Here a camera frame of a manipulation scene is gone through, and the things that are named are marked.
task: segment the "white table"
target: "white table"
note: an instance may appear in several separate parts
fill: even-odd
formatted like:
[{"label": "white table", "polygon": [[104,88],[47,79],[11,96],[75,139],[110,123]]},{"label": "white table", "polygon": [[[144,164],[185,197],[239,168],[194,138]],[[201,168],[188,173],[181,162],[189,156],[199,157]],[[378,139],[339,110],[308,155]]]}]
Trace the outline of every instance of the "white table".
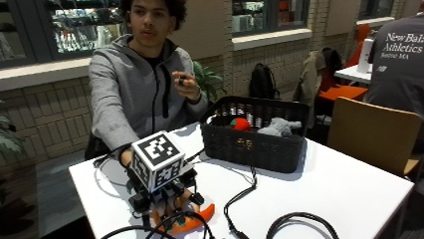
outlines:
[{"label": "white table", "polygon": [[372,72],[372,65],[370,65],[370,70],[367,73],[359,73],[358,65],[350,68],[344,68],[334,73],[335,77],[342,79],[347,79],[354,82],[370,84],[371,83],[371,72]]},{"label": "white table", "polygon": [[[192,124],[172,133],[186,156],[203,148],[201,127]],[[322,144],[307,140],[304,159],[297,172],[283,174],[258,170],[257,190],[230,208],[229,215],[239,231],[250,239],[265,238],[269,226],[282,215],[304,211],[324,218],[340,239],[371,239],[382,231],[403,203],[413,184]],[[196,160],[206,159],[205,154]],[[97,238],[113,230],[142,224],[134,219],[128,203],[128,181],[118,163],[109,160],[102,169],[93,167],[93,160],[69,168],[83,205]],[[222,209],[227,201],[250,184],[249,168],[217,159],[196,164],[198,189],[215,205],[209,223],[215,238],[234,238],[227,231]],[[304,218],[285,227],[274,238],[330,238],[326,228]],[[113,238],[145,238],[141,231],[129,231]],[[203,238],[203,231],[194,231],[178,238]]]}]

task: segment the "plastic basket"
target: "plastic basket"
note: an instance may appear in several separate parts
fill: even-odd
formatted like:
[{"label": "plastic basket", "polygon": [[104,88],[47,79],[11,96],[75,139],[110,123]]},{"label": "plastic basket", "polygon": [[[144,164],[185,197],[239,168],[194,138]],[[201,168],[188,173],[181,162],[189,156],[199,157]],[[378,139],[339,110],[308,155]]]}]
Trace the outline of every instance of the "plastic basket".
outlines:
[{"label": "plastic basket", "polygon": [[[293,136],[274,136],[229,127],[234,118],[245,118],[253,128],[269,126],[273,118],[301,121]],[[271,171],[295,171],[304,141],[308,106],[294,102],[243,97],[223,97],[201,118],[206,155],[211,158]]]}]

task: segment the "hand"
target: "hand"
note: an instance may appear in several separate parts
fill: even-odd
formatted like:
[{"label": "hand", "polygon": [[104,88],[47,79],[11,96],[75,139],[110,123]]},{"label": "hand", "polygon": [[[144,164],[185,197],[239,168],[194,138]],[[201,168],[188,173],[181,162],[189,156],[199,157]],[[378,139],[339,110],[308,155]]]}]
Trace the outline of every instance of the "hand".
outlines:
[{"label": "hand", "polygon": [[120,161],[121,161],[122,165],[128,166],[130,164],[132,160],[133,160],[132,150],[128,149],[122,152]]},{"label": "hand", "polygon": [[185,72],[173,72],[173,76],[178,93],[186,97],[192,103],[196,103],[201,97],[201,88],[196,77]]}]

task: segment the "gray t-shirt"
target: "gray t-shirt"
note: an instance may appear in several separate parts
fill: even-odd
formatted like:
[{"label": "gray t-shirt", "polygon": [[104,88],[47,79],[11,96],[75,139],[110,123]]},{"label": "gray t-shirt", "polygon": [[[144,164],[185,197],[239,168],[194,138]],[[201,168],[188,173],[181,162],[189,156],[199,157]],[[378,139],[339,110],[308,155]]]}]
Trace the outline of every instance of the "gray t-shirt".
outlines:
[{"label": "gray t-shirt", "polygon": [[370,62],[372,77],[364,101],[417,113],[424,119],[424,15],[380,28]]}]

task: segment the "backpack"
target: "backpack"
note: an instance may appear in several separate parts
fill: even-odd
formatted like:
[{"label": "backpack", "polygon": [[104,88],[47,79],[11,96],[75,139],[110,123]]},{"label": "backpack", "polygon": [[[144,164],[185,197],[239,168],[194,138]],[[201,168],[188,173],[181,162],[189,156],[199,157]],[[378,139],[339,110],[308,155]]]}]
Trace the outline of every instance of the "backpack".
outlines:
[{"label": "backpack", "polygon": [[275,79],[269,66],[258,63],[251,71],[249,96],[251,98],[279,99],[279,91],[275,88]]}]

